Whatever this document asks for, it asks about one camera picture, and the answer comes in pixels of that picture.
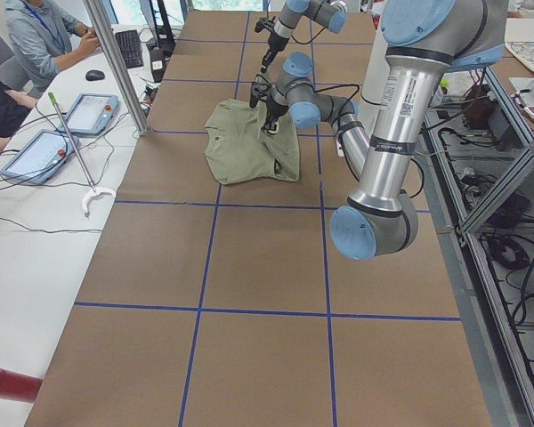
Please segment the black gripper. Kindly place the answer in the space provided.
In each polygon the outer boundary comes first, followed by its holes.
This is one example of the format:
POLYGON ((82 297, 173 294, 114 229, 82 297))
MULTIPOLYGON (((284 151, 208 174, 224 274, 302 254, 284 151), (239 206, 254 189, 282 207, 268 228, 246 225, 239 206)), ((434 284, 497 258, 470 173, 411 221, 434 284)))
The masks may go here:
POLYGON ((266 99, 266 117, 261 130, 266 134, 279 132, 279 119, 287 113, 287 105, 280 104, 271 95, 266 99))
POLYGON ((265 73, 279 52, 283 52, 287 46, 289 35, 280 35, 276 31, 271 32, 268 38, 269 49, 262 58, 260 72, 265 73))

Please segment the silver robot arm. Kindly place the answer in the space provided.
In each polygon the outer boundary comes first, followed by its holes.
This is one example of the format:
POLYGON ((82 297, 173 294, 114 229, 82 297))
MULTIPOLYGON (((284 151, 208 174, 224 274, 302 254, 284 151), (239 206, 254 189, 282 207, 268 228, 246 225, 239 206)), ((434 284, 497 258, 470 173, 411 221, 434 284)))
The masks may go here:
POLYGON ((299 129, 326 122, 342 144, 358 181, 345 206, 331 217, 336 249, 352 260, 368 260, 405 249, 418 231, 416 209, 403 189, 417 137, 441 78, 485 68, 505 49, 505 1, 389 1, 379 21, 387 72, 371 130, 344 98, 317 92, 312 60, 289 55, 279 78, 263 96, 263 130, 273 133, 289 114, 299 129))
POLYGON ((260 18, 255 24, 255 33, 264 29, 270 33, 268 50, 262 58, 261 72, 266 72, 277 54, 285 50, 302 17, 337 34, 346 22, 347 12, 345 1, 288 0, 278 17, 260 18))

